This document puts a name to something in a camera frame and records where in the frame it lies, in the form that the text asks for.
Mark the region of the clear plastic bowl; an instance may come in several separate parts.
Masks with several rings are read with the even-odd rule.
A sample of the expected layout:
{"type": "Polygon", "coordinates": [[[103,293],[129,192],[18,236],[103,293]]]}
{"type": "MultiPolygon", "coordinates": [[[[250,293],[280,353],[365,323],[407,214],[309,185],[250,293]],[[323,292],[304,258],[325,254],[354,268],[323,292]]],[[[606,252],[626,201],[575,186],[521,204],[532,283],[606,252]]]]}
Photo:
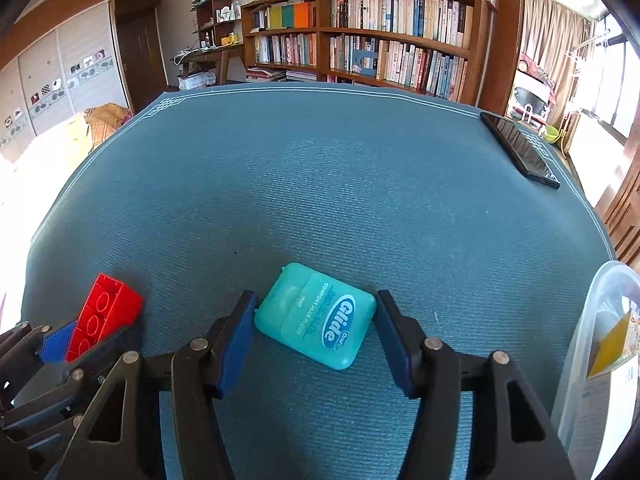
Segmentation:
{"type": "Polygon", "coordinates": [[[618,478],[639,432],[639,275],[597,270],[568,347],[552,424],[578,479],[618,478]]]}

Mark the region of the black smartphone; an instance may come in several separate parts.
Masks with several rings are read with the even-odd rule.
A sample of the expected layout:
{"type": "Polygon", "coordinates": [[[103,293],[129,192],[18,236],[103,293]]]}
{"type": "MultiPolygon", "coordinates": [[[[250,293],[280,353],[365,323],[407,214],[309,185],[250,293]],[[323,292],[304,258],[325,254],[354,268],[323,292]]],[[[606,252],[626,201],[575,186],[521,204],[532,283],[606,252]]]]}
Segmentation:
{"type": "Polygon", "coordinates": [[[501,145],[520,174],[548,188],[557,190],[560,187],[560,182],[554,173],[515,122],[487,112],[480,112],[480,120],[501,145]]]}

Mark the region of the teal dental floss case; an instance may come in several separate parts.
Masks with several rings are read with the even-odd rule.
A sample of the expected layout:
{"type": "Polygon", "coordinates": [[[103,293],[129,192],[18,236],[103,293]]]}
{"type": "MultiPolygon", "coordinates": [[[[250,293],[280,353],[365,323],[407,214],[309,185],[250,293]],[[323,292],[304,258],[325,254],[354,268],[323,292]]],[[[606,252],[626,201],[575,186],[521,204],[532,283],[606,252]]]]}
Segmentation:
{"type": "Polygon", "coordinates": [[[352,365],[372,322],[368,292],[291,262],[255,313],[263,334],[334,370],[352,365]]]}

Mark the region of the rolling cart with basin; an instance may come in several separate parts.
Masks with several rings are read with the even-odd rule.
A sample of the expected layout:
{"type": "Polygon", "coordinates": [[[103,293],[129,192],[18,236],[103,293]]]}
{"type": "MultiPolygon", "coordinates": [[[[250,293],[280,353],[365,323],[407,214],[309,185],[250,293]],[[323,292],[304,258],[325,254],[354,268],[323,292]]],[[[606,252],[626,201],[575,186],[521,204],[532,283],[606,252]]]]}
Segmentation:
{"type": "Polygon", "coordinates": [[[525,122],[535,130],[548,124],[550,112],[555,107],[555,95],[551,87],[529,73],[517,70],[506,114],[518,122],[525,122]]]}

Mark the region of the blue table mat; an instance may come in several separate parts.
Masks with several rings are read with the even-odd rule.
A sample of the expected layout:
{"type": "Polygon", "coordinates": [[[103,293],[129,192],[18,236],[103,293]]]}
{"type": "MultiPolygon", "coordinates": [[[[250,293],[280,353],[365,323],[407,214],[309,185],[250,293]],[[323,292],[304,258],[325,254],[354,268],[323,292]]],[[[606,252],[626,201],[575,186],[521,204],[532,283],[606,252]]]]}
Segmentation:
{"type": "Polygon", "coordinates": [[[520,174],[480,112],[347,84],[164,94],[62,185],[32,240],[22,317],[75,323],[103,273],[143,298],[141,348],[128,351],[147,358],[254,292],[248,356],[215,404],[231,479],[401,479],[419,403],[395,385],[374,317],[344,370],[256,327],[291,262],[375,300],[387,290],[457,352],[506,352],[552,423],[614,247],[552,148],[518,127],[557,190],[520,174]]]}

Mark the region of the red long toy block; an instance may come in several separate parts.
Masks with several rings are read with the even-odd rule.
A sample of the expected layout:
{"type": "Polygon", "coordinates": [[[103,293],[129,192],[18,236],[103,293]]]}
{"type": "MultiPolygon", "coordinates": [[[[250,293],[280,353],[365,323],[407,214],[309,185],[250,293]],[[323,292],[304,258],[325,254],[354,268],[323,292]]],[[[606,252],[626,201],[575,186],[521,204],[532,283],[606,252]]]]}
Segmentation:
{"type": "Polygon", "coordinates": [[[143,298],[131,287],[100,273],[75,322],[64,361],[75,361],[122,328],[130,327],[142,306],[143,298]]]}

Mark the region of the yellow ointment box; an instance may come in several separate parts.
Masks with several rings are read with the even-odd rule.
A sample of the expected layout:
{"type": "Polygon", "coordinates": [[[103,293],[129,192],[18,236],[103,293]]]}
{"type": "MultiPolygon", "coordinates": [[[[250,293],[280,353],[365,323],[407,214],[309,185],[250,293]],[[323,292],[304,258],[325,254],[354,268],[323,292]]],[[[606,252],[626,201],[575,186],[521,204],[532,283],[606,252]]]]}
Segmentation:
{"type": "Polygon", "coordinates": [[[596,359],[588,376],[596,376],[638,353],[639,315],[629,310],[600,341],[596,359]]]}

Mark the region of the white baby wash box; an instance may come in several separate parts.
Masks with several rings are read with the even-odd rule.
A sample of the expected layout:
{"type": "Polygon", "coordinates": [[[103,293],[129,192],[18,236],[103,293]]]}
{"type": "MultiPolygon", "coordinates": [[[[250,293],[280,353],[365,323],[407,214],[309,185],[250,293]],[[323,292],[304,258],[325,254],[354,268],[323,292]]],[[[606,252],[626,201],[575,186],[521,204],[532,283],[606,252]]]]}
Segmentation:
{"type": "Polygon", "coordinates": [[[633,354],[586,380],[568,451],[577,479],[597,478],[631,430],[638,370],[633,354]]]}

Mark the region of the wooden bookshelf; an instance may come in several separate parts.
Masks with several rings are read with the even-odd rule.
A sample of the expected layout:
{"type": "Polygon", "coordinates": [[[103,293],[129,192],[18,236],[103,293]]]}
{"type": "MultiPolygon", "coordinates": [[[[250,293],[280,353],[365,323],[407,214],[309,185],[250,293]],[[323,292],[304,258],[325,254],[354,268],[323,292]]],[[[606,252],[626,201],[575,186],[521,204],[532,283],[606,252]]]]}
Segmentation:
{"type": "Polygon", "coordinates": [[[249,68],[470,105],[480,96],[483,0],[256,0],[242,14],[249,68]]]}

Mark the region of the small wooden shelf desk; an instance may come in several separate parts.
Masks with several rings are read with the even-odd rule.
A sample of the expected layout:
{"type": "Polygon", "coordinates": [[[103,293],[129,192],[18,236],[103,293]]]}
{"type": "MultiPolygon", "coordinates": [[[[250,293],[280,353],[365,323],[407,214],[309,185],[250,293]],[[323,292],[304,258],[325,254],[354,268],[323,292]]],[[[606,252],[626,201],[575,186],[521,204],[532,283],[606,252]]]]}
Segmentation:
{"type": "Polygon", "coordinates": [[[216,84],[228,82],[232,58],[242,60],[243,44],[236,33],[241,21],[239,0],[193,0],[196,40],[174,58],[180,78],[212,70],[216,84]]]}

